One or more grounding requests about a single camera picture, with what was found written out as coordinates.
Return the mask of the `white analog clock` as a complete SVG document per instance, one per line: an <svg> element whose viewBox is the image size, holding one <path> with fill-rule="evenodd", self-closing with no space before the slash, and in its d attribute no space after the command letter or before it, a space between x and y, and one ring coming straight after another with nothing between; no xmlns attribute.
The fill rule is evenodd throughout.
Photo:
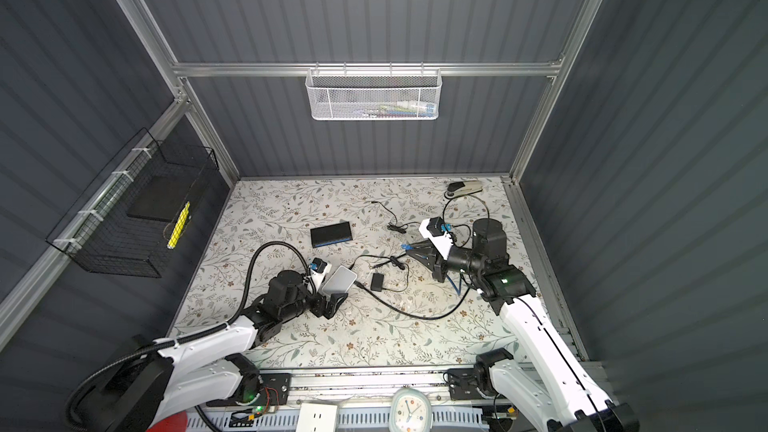
<svg viewBox="0 0 768 432"><path fill-rule="evenodd" d="M414 388L400 389L392 399L389 431L429 432L431 428L432 406L427 396Z"/></svg>

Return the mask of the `yellow marker in basket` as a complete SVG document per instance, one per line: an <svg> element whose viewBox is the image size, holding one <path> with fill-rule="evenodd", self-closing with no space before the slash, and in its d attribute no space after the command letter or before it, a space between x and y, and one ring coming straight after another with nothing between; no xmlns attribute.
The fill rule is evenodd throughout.
<svg viewBox="0 0 768 432"><path fill-rule="evenodd" d="M174 250L177 247L178 242L185 230L187 221L189 219L190 209L191 209L191 203L187 201L183 206L183 208L181 209L175 223L173 224L173 229L166 243L167 249Z"/></svg>

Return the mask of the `white wall power socket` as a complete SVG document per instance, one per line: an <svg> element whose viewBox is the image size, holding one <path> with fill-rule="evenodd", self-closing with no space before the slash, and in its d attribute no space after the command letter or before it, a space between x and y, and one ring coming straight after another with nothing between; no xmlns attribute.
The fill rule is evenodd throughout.
<svg viewBox="0 0 768 432"><path fill-rule="evenodd" d="M296 423L296 432L335 432L338 406L327 403L304 402Z"/></svg>

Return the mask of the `floral patterned table mat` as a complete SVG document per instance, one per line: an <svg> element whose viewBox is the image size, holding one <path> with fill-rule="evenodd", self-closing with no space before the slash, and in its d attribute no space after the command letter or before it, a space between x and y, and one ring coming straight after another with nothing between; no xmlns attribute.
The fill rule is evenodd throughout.
<svg viewBox="0 0 768 432"><path fill-rule="evenodd" d="M519 227L499 177L485 177L475 197L448 201L447 179L384 178L242 181L230 194L198 271L171 325L187 334L231 317L243 298L263 294L280 271L298 269L319 257L333 266L350 266L360 254L399 255L419 239L418 227L406 234L389 231L390 208L401 223L440 216L468 237L476 220L500 221L511 262L531 269ZM313 248L310 230L349 221L353 239ZM358 279L334 318L310 313L290 321L250 352L262 368L366 367L468 364L483 352L521 346L490 306L456 275L444 283L406 258L410 285L403 293L372 292L370 265L361 259Z"/></svg>

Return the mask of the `red pencil cup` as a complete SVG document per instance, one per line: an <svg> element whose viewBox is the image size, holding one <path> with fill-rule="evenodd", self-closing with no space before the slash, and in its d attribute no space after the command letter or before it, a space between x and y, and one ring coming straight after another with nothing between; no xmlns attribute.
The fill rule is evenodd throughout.
<svg viewBox="0 0 768 432"><path fill-rule="evenodd" d="M179 412L157 422L147 432L185 432L187 430L187 422L187 413Z"/></svg>

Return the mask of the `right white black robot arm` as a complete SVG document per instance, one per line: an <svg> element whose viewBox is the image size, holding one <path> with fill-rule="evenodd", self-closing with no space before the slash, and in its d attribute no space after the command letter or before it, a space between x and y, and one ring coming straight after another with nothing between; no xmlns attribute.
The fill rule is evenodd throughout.
<svg viewBox="0 0 768 432"><path fill-rule="evenodd" d="M474 222L471 244L455 244L440 217L425 219L419 232L429 244L428 267L443 279L465 277L481 299L512 332L537 373L523 371L504 348L480 354L474 374L478 388L507 398L538 431L637 431L639 419L618 404L576 359L547 317L533 284L511 261L502 224L490 218Z"/></svg>

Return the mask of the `black pad in basket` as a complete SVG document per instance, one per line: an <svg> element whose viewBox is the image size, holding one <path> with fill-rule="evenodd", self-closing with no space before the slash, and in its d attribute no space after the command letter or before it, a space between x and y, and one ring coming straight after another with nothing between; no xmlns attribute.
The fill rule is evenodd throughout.
<svg viewBox="0 0 768 432"><path fill-rule="evenodd" d="M193 181L182 177L153 176L127 209L134 219L170 222L185 203Z"/></svg>

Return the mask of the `black network switch box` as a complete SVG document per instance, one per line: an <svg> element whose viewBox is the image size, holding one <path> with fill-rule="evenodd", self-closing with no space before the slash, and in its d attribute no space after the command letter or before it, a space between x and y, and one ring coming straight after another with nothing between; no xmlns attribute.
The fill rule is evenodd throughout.
<svg viewBox="0 0 768 432"><path fill-rule="evenodd" d="M352 228L349 221L315 227L310 230L310 240L313 248L348 242L352 239Z"/></svg>

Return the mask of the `white network switch box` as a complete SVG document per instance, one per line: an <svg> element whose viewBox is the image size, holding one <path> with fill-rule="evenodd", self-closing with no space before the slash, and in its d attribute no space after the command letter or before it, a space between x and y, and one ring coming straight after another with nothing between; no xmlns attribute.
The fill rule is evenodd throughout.
<svg viewBox="0 0 768 432"><path fill-rule="evenodd" d="M323 280L319 292L325 296L345 294L355 284L357 279L356 272L341 265Z"/></svg>

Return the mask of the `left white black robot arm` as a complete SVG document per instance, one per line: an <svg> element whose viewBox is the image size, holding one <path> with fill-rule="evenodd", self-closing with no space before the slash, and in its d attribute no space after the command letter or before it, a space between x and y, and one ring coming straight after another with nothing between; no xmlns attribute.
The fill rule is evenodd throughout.
<svg viewBox="0 0 768 432"><path fill-rule="evenodd" d="M210 401L241 406L265 399L258 367L246 351L274 337L282 326L311 312L332 318L357 276L321 259L283 270L254 302L208 329L139 341L138 348L86 378L67 399L63 420L74 431L146 431L162 420Z"/></svg>

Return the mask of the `black white stapler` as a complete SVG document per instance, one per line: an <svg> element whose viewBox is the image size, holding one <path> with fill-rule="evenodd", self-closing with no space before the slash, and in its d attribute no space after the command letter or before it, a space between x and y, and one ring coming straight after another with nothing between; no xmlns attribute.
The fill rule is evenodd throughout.
<svg viewBox="0 0 768 432"><path fill-rule="evenodd" d="M461 180L451 182L446 186L444 197L454 199L462 196L473 195L483 190L483 183L480 180Z"/></svg>

